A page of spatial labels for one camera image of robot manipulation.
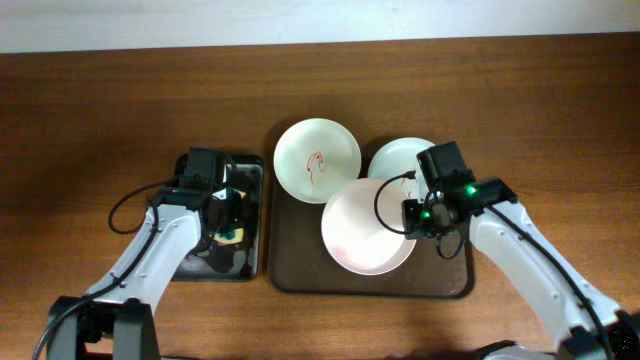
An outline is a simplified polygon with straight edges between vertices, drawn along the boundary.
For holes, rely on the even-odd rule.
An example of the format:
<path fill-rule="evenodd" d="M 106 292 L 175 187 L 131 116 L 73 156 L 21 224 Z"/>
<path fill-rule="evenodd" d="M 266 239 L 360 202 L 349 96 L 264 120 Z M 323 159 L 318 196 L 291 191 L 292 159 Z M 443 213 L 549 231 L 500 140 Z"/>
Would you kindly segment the white plate with red stain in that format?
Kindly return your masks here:
<path fill-rule="evenodd" d="M 295 199 L 324 204 L 356 180 L 362 164 L 360 146 L 343 125 L 311 118 L 289 127 L 276 143 L 273 166 L 281 187 Z"/>

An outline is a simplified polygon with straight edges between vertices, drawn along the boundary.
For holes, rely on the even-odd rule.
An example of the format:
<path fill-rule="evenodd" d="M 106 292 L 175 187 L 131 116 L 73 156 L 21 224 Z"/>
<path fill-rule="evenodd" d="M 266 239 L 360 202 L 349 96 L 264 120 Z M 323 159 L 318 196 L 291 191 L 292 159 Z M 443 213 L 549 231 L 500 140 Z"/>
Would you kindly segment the pale green stained plate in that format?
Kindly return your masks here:
<path fill-rule="evenodd" d="M 393 140 L 378 150 L 371 160 L 367 176 L 386 181 L 394 176 L 415 171 L 414 179 L 401 179 L 392 185 L 401 189 L 409 199 L 425 200 L 429 191 L 417 160 L 417 154 L 434 146 L 434 143 L 415 137 Z"/>

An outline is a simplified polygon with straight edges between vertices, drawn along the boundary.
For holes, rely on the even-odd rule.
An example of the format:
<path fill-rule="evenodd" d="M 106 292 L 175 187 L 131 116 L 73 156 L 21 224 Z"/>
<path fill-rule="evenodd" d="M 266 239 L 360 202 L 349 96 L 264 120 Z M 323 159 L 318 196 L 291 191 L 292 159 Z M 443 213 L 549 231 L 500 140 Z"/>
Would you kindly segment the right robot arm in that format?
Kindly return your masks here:
<path fill-rule="evenodd" d="M 639 316 L 590 284 L 539 231 L 500 179 L 440 187 L 402 203 L 409 237 L 457 231 L 510 280 L 548 332 L 557 359 L 636 359 Z"/>

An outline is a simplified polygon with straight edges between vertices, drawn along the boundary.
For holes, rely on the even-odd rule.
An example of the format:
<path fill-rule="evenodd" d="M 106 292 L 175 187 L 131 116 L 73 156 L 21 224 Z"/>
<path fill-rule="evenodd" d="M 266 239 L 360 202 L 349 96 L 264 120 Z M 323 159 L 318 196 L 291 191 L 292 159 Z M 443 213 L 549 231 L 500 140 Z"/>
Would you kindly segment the green and yellow sponge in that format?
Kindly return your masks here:
<path fill-rule="evenodd" d="M 214 241 L 221 246 L 241 243 L 244 238 L 244 220 L 242 202 L 246 196 L 235 188 L 227 188 L 212 195 L 217 206 L 218 227 L 214 232 Z"/>

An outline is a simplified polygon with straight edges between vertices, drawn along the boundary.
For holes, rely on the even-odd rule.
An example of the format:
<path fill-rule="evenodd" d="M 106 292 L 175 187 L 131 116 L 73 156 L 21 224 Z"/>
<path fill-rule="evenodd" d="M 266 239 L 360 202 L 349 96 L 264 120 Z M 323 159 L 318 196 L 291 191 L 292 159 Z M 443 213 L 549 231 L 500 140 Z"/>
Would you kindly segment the white front plate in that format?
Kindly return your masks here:
<path fill-rule="evenodd" d="M 358 179 L 336 192 L 321 218 L 322 240 L 330 256 L 344 269 L 365 276 L 402 265 L 416 246 L 398 233 L 404 200 L 401 190 L 374 178 Z"/>

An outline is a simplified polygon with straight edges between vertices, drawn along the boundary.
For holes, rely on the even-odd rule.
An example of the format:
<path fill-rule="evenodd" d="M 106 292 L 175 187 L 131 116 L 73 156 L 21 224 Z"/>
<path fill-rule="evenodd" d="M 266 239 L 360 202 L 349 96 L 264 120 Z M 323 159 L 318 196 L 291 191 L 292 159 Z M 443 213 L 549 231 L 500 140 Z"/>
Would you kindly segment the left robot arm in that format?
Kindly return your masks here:
<path fill-rule="evenodd" d="M 225 225 L 228 185 L 158 184 L 146 199 L 131 243 L 107 274 L 80 297 L 62 296 L 32 357 L 160 359 L 154 313 L 184 258 Z"/>

